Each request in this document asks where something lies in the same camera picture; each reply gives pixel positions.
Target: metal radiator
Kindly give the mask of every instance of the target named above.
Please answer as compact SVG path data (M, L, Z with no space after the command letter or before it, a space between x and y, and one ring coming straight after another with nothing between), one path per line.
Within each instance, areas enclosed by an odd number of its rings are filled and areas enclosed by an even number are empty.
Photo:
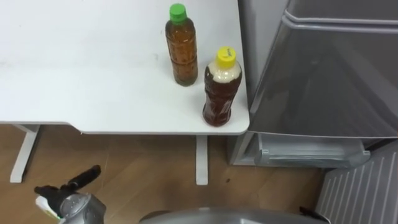
M398 142L365 164L326 174L316 211L336 224L397 224Z

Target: wooden floor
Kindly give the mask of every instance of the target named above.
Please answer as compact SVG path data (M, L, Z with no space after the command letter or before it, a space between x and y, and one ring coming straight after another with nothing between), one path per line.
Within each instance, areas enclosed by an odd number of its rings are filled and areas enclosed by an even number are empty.
M316 203L318 169L229 166L225 140L210 138L208 186L195 184L193 136L80 135L69 126L42 126L23 184L10 184L24 133L0 125L1 223L54 223L34 204L37 185L63 184L99 164L103 173L83 192L107 206L105 223L137 223L155 210L255 207L297 212Z

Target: plastic bottle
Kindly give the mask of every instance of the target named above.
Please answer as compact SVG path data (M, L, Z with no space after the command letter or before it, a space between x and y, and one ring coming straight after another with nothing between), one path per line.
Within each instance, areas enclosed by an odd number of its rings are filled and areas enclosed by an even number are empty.
M205 70L206 104L203 108L205 121L221 126L231 117L231 105L242 80L242 69L231 47L217 51L216 60Z
M182 86L194 84L198 78L196 31L183 4L170 7L165 33L175 81Z

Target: refrigerator drawer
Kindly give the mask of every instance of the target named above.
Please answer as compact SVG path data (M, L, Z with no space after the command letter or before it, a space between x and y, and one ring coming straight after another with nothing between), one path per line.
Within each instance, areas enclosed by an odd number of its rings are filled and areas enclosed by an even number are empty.
M294 22L398 24L397 0L290 0L285 14Z
M257 133L396 138L398 29L286 17L250 108Z
M359 139L258 134L257 166L347 168L370 158Z

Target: yellow bottle cap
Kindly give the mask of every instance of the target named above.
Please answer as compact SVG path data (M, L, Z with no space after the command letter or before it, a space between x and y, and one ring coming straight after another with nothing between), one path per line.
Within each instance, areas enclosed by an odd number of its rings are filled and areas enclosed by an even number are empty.
M220 68L232 68L236 62L236 52L232 47L221 47L217 51L216 63Z

